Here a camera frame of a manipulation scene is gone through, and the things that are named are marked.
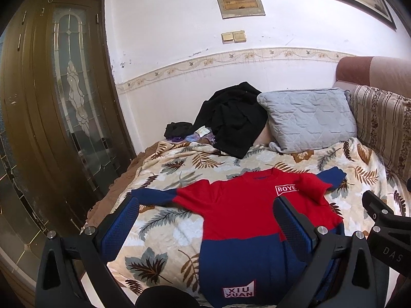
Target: textured blue pad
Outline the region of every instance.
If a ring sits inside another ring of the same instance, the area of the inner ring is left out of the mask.
[[[291,213],[281,198],[274,200],[275,219],[299,261],[311,261],[316,241],[309,237],[298,219]]]
[[[137,198],[133,197],[124,206],[119,213],[110,214],[108,216],[116,216],[113,220],[113,224],[108,228],[106,234],[101,240],[100,244],[100,256],[105,262],[111,262],[116,259],[124,241],[127,238],[128,233],[133,227],[134,222],[138,217],[139,204]]]

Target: striped fabric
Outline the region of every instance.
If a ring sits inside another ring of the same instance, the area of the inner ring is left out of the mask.
[[[411,99],[395,93],[357,86],[351,110],[361,142],[382,155],[400,179],[411,177]]]

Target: blue gripper pad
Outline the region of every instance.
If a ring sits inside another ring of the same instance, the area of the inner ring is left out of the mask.
[[[136,222],[138,211],[137,198],[128,193],[118,209],[107,215],[98,226],[95,243],[104,263],[116,259],[128,233]]]
[[[298,213],[285,197],[274,200],[273,212],[298,260],[309,263],[317,245],[317,236],[310,220]]]

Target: leaf-patterned blanket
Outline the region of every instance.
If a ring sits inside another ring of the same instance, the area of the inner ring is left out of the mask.
[[[334,166],[347,176],[338,189],[325,197],[334,211],[344,218],[346,235],[352,235],[356,230],[368,234],[373,226],[361,204],[366,190],[372,190],[395,214],[410,215],[411,197],[406,189],[394,174],[386,170],[381,158],[356,138],[326,149],[291,155],[256,146],[250,148],[241,160],[210,145],[160,142],[157,151],[146,159],[133,182],[120,195],[113,210],[127,192],[135,188],[181,188],[200,179],[225,181],[248,171],[271,167],[317,174]],[[132,230],[116,260],[108,263],[108,267],[119,282],[137,294],[147,286],[172,285],[210,306],[199,286],[202,235],[203,219],[197,214],[173,207],[140,206]]]

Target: gray quilted pillow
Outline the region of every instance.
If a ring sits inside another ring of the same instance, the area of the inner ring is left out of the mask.
[[[357,125],[344,90],[287,90],[261,93],[267,110],[273,151],[292,154],[327,148],[357,136]]]

